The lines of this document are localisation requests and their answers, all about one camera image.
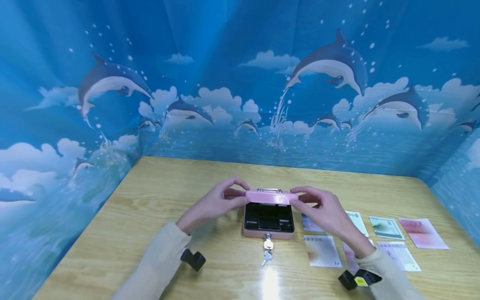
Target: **hand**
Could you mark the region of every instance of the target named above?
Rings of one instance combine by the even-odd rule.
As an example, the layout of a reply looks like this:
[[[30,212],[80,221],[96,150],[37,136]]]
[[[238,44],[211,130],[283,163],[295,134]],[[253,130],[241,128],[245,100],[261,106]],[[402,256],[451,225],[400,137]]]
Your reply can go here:
[[[290,192],[304,193],[299,196],[298,200],[291,201],[290,205],[304,213],[321,229],[349,245],[357,257],[369,256],[375,251],[375,247],[353,224],[337,196],[309,186],[293,188]]]
[[[245,197],[245,191],[231,188],[234,184],[243,187],[245,190],[250,189],[247,183],[235,177],[217,183],[180,217],[177,226],[186,234],[191,234],[195,227],[204,222],[247,204],[249,200]]]

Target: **black wrist mount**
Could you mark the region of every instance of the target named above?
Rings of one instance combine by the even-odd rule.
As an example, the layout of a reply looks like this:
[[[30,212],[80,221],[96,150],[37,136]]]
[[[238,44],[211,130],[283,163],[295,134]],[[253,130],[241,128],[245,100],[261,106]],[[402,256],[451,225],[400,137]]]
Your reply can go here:
[[[372,284],[382,281],[382,278],[375,273],[360,269],[355,275],[352,275],[350,271],[346,270],[338,280],[344,288],[347,290],[353,290],[356,287],[369,287]]]
[[[197,251],[197,253],[192,254],[192,252],[188,248],[185,249],[185,251],[182,253],[180,260],[188,263],[197,272],[207,261],[200,252]]]

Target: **wooden table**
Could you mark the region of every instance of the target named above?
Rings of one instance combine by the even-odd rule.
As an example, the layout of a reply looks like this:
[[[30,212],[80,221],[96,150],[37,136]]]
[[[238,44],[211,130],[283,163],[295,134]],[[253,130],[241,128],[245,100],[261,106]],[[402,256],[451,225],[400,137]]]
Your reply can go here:
[[[300,168],[144,157],[131,170],[45,282],[35,299],[109,299],[131,275],[152,238],[216,182],[237,176],[250,187],[288,190],[311,185],[335,193],[346,210],[368,216],[429,218],[450,250],[406,243],[421,273],[407,273],[431,300],[478,299],[480,251],[418,179]],[[207,262],[199,273],[182,264],[162,299],[367,299],[346,292],[342,269],[310,267],[301,216],[289,241],[275,241],[264,268],[261,239],[240,234],[242,213],[232,211],[193,233],[190,248]],[[347,267],[342,244],[336,246]]]

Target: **left hand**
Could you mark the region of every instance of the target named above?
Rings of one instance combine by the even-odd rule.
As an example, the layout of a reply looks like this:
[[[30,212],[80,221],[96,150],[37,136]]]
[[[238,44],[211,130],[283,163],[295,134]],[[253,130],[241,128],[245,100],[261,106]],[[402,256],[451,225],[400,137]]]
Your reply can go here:
[[[247,204],[249,200],[245,197],[245,191],[231,188],[234,184],[243,187],[245,190],[250,189],[246,182],[235,177],[217,183],[180,217],[177,226],[190,235],[195,227],[204,222]]]

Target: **finger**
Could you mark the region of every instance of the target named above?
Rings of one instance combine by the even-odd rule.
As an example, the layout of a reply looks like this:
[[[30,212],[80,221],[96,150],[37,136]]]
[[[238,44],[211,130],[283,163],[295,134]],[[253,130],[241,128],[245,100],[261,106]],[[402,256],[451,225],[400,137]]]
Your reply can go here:
[[[328,194],[331,194],[331,192],[329,192],[329,191],[319,190],[319,189],[313,188],[311,186],[299,186],[299,187],[291,189],[290,192],[293,192],[293,193],[304,192],[304,193],[309,193],[310,195],[317,196],[317,197],[320,197],[320,198],[324,198]]]
[[[299,212],[305,214],[307,217],[313,220],[315,208],[308,206],[300,200],[294,199],[290,201],[290,205],[293,206]]]
[[[226,190],[227,188],[231,187],[234,184],[237,184],[237,185],[243,187],[246,191],[248,191],[250,189],[250,187],[248,186],[248,184],[246,182],[244,182],[243,180],[241,180],[240,178],[237,178],[237,177],[232,177],[230,179],[227,179],[227,180],[219,183],[218,185],[223,190]]]
[[[299,200],[302,201],[303,203],[318,203],[318,202],[320,202],[320,199],[318,199],[317,197],[312,196],[308,193],[300,195]]]
[[[226,190],[224,190],[223,193],[224,193],[225,197],[231,197],[231,196],[240,197],[240,196],[245,196],[245,191],[240,191],[240,190],[233,189],[233,188],[227,188]]]
[[[228,210],[232,210],[241,206],[246,205],[250,200],[248,197],[236,197],[231,200],[228,200]]]

